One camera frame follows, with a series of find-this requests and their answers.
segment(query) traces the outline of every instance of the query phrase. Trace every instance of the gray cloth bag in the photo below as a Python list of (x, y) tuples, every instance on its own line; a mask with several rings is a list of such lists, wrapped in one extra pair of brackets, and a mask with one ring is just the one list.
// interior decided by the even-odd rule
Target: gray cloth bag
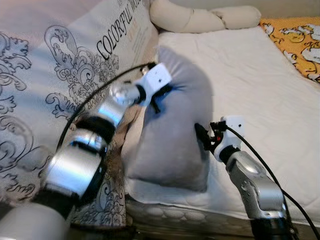
[(150, 105), (140, 139), (124, 157), (125, 176), (166, 187), (203, 192), (207, 189), (209, 154), (197, 140), (194, 125), (208, 126), (213, 114), (212, 88), (198, 66), (164, 47), (158, 61), (172, 76), (171, 92)]

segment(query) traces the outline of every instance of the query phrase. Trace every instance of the white sheet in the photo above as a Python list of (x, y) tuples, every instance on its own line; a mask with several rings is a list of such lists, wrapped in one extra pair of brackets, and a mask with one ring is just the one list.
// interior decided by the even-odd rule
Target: white sheet
[[(320, 226), (320, 84), (302, 77), (260, 27), (202, 34), (166, 32), (160, 35), (160, 45), (174, 49), (206, 72), (215, 94), (212, 120), (244, 116), (247, 140), (283, 189)], [(142, 122), (143, 115), (128, 138), (137, 138)], [(141, 203), (247, 218), (224, 164), (213, 157), (205, 193), (132, 179), (126, 180), (126, 191)], [(289, 208), (294, 221), (306, 222), (291, 203)]]

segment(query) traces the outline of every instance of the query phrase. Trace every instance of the black connector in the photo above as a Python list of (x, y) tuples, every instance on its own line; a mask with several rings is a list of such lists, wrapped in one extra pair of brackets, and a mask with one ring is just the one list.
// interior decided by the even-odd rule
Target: black connector
[(155, 66), (157, 66), (157, 64), (153, 61), (153, 62), (150, 62), (148, 65), (147, 65), (147, 67), (148, 67), (148, 69), (153, 69)]
[(234, 147), (232, 145), (225, 147), (219, 154), (219, 158), (222, 160), (222, 162), (227, 165), (229, 158), (232, 154), (240, 152), (240, 149), (237, 147)]
[(153, 107), (156, 114), (159, 114), (161, 112), (160, 108), (157, 105), (156, 98), (166, 95), (172, 89), (173, 89), (173, 87), (167, 84), (152, 96), (150, 105)]
[(196, 137), (203, 143), (204, 150), (210, 151), (212, 147), (212, 140), (208, 135), (208, 131), (199, 123), (194, 125)]
[(213, 131), (218, 130), (220, 132), (225, 132), (228, 128), (226, 121), (211, 122), (210, 126)]
[(147, 94), (146, 94), (145, 89), (141, 85), (137, 84), (135, 86), (140, 93), (139, 101), (136, 104), (140, 104), (142, 101), (146, 100)]

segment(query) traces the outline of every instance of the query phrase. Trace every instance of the white bolster pillow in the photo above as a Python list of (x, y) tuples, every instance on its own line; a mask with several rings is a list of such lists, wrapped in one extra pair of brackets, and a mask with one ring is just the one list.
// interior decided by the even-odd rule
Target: white bolster pillow
[(260, 11), (254, 6), (231, 6), (212, 9), (210, 12), (222, 19), (230, 30), (254, 28), (259, 25)]
[(256, 27), (261, 13), (253, 6), (212, 9), (192, 9), (169, 0), (155, 0), (150, 7), (150, 19), (158, 27), (174, 33), (207, 33), (224, 29)]
[(178, 6), (168, 0), (155, 0), (150, 19), (158, 27), (174, 33), (205, 33), (225, 29), (222, 20), (205, 9)]

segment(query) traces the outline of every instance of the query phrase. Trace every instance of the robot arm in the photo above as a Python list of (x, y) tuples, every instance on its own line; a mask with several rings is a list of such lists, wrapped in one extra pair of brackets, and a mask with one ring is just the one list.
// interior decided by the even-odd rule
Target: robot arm
[(106, 99), (78, 121), (66, 146), (53, 156), (43, 188), (32, 202), (14, 208), (0, 221), (0, 240), (64, 239), (75, 206), (97, 195), (108, 145), (127, 108), (147, 106), (171, 80), (166, 67), (158, 64), (134, 84), (112, 84)]
[(255, 239), (290, 240), (282, 190), (267, 176), (260, 163), (240, 150), (241, 140), (226, 129), (229, 126), (243, 136), (243, 118), (227, 116), (221, 118), (221, 122), (210, 125), (214, 137), (209, 137), (208, 131), (199, 124), (195, 125), (197, 136), (205, 150), (211, 151), (219, 162), (225, 164), (232, 183), (241, 195), (248, 218), (251, 219)]

